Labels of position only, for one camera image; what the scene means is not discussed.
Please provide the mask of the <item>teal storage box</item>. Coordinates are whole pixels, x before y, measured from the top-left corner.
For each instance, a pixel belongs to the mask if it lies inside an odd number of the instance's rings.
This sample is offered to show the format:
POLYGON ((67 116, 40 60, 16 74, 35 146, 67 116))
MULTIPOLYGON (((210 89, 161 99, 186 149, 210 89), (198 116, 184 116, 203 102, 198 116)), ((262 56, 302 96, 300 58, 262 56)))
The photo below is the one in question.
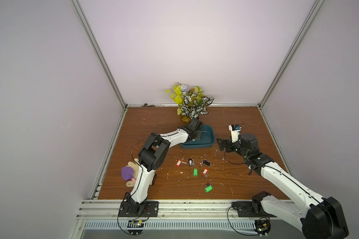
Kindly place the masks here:
POLYGON ((203 149, 210 148, 215 143, 214 130, 209 125, 203 125, 201 128, 201 134, 199 138, 195 140, 181 143, 180 146, 183 149, 203 149))

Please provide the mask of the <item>red tag key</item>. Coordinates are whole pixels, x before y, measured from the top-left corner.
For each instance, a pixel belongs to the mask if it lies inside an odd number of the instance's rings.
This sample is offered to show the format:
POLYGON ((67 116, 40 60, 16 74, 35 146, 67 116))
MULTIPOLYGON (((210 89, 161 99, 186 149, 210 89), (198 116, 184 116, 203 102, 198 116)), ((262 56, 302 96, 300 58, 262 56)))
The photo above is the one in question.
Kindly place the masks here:
POLYGON ((182 160, 178 160, 176 163, 176 167, 180 167, 182 164, 187 164, 187 162, 182 161, 182 160))
POLYGON ((205 168, 202 172, 204 177, 208 177, 208 168, 205 168))

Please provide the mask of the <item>black tag key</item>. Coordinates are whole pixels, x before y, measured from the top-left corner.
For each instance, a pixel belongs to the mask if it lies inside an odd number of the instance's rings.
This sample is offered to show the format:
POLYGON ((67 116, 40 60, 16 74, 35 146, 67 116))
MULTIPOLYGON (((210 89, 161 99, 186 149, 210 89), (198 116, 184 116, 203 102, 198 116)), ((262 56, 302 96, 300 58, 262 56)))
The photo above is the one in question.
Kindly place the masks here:
POLYGON ((195 166, 194 160, 191 159, 191 158, 188 160, 188 164, 189 164, 190 167, 194 167, 194 166, 195 166))

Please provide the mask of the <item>green tag key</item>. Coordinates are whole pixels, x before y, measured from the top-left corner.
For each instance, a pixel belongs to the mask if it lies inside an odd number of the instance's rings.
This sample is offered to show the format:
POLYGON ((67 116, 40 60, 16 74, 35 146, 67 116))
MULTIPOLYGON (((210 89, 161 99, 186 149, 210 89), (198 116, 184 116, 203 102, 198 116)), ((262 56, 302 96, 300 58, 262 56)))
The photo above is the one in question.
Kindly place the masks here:
POLYGON ((197 177, 197 176, 198 176, 198 170, 197 170, 197 168, 194 168, 194 169, 193 169, 193 176, 194 176, 194 177, 197 177))
POLYGON ((206 193, 210 192, 213 189, 213 186, 211 183, 206 183, 204 191, 206 193))

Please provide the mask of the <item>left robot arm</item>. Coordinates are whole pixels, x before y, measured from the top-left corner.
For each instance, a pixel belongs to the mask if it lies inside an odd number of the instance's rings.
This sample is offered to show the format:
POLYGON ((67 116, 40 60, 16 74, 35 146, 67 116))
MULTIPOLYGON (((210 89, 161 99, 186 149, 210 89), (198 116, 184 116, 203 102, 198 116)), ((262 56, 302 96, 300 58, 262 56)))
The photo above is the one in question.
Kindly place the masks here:
POLYGON ((177 130, 165 133, 151 133, 138 154, 139 174, 136 184, 130 193, 125 194, 122 211, 128 214, 140 215, 145 209, 150 184, 165 161, 169 149, 181 143, 195 140, 201 135, 203 122, 192 119, 191 122, 177 130))

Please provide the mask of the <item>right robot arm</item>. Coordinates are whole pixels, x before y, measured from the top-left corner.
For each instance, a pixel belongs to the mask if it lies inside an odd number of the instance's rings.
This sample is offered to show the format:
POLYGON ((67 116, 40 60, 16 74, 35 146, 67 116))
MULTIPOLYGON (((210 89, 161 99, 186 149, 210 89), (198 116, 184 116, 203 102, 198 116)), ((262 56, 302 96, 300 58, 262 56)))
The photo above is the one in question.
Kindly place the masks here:
POLYGON ((342 205, 333 197, 325 198, 287 173, 259 149, 251 133, 233 133, 217 139, 221 151, 236 152, 248 168, 281 190, 293 204, 284 203, 267 192, 252 197, 254 205, 300 230, 307 239, 344 239, 350 232, 342 205))

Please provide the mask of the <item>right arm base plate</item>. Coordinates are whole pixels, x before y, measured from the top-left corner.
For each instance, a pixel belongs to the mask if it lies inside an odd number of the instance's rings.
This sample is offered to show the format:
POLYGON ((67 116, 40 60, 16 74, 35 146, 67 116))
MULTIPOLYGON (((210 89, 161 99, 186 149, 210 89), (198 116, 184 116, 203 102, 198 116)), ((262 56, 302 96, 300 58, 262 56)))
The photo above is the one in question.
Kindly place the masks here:
POLYGON ((275 218, 274 215, 266 213, 260 203, 255 203, 252 201, 236 201, 232 202, 232 208, 237 211, 238 217, 270 217, 275 218))

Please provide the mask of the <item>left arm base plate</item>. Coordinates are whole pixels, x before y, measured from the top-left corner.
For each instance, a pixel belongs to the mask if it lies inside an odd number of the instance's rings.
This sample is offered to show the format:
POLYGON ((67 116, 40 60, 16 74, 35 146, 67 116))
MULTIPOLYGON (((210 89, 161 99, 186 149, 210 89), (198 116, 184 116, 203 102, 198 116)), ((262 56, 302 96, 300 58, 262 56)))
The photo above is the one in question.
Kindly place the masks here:
POLYGON ((119 210, 119 217, 157 217, 159 210, 158 201, 147 201, 141 204, 122 202, 119 210))

